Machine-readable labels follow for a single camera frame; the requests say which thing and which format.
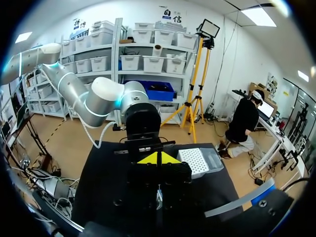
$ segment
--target black tablecloth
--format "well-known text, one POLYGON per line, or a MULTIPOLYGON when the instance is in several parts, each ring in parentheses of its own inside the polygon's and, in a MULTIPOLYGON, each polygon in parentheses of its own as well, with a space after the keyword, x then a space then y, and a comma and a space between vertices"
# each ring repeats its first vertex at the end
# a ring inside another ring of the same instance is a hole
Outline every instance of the black tablecloth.
MULTIPOLYGON (((176 158, 179 150, 191 148, 214 148, 214 146, 212 144, 175 145, 165 148, 164 151, 176 158)), ((83 227, 88 221, 107 225, 109 217, 105 218, 105 216, 111 211, 113 200, 122 185, 126 184, 126 171, 130 163, 128 154, 114 155, 114 150, 126 150, 126 145, 102 142, 100 149, 92 148, 85 163, 72 213, 72 220, 83 227)), ((193 190, 196 198, 203 203, 205 211, 238 199, 226 168, 194 179, 193 190)), ((242 212, 240 207, 216 218, 218 221, 224 221, 242 212)))

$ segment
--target wooden floor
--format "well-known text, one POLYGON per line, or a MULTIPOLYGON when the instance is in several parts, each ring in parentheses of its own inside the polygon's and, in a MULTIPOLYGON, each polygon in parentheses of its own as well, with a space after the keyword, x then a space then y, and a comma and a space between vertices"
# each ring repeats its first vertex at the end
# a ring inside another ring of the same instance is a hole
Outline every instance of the wooden floor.
MULTIPOLYGON (((61 168, 62 176, 74 179, 79 178, 92 148, 92 143, 86 135, 80 121, 78 119, 71 121, 68 118, 67 121, 63 122, 61 118, 34 115, 32 123, 39 137, 45 143, 47 150, 61 168)), ((93 130, 90 129, 90 134, 95 140, 99 139, 102 129, 103 127, 93 130)), ((218 144, 221 139, 219 136, 224 135, 226 129, 227 125, 223 122, 216 122, 215 126, 206 123, 198 123, 196 124, 197 142, 218 144)), ((163 126, 159 135, 167 138, 169 141, 175 140, 177 144, 193 143, 192 137, 187 134, 186 130, 181 129, 178 125, 163 126)), ((126 133, 124 131, 113 132, 111 129, 108 129, 103 140, 118 142, 125 136, 126 133)), ((264 131, 254 132, 251 136, 254 141, 260 144, 263 152, 266 152, 274 142, 273 137, 264 131)), ((20 138, 26 146, 27 154, 32 161, 35 161, 38 157, 39 149, 26 129, 22 131, 20 138)), ((253 151, 254 154, 258 153, 258 150, 258 148, 255 148, 253 151)), ((224 160, 224 163, 239 197, 244 196, 258 187, 248 174, 250 157, 247 153, 241 154, 234 159, 224 160)), ((281 188, 295 173, 296 170, 281 170, 280 165, 278 165, 276 167, 276 174, 272 173, 271 175, 276 175, 274 177, 276 187, 281 188)), ((296 198, 301 193, 302 188, 303 184, 299 184, 291 189, 289 194, 296 198)), ((248 207, 250 207, 249 203, 244 205, 244 208, 248 207)))

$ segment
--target robotic arm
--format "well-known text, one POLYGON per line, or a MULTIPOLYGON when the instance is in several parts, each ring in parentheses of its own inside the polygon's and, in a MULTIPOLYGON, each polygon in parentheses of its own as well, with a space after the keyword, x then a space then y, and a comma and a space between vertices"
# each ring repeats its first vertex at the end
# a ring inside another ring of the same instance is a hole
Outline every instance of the robotic arm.
POLYGON ((13 56, 2 74, 3 84, 30 72, 35 66, 40 66, 53 88, 78 113, 84 126, 100 127, 111 111, 120 110, 121 120, 126 123, 128 139, 135 134, 138 134, 139 138, 144 134, 158 135, 160 116, 156 108, 149 103, 141 83, 130 81, 123 85, 108 78, 98 77, 88 91, 74 73, 58 62, 60 52, 60 44, 50 43, 13 56))

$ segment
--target black shirt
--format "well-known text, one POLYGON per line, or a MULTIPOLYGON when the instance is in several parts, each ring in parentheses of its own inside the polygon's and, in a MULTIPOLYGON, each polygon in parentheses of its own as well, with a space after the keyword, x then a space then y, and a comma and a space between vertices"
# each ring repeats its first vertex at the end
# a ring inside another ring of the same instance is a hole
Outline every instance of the black shirt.
POLYGON ((230 138, 228 139, 236 142, 246 141, 246 129, 254 131, 258 119, 259 113, 255 104, 246 98, 241 99, 234 113, 233 121, 229 124, 227 135, 230 138))

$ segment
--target paper roll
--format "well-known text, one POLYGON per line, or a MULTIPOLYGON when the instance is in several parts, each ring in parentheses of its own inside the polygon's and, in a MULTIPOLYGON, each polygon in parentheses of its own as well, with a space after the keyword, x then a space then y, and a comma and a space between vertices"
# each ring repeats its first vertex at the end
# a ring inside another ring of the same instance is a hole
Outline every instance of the paper roll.
POLYGON ((160 45, 155 45, 153 48, 153 56, 154 57, 160 57, 162 52, 162 47, 160 45))

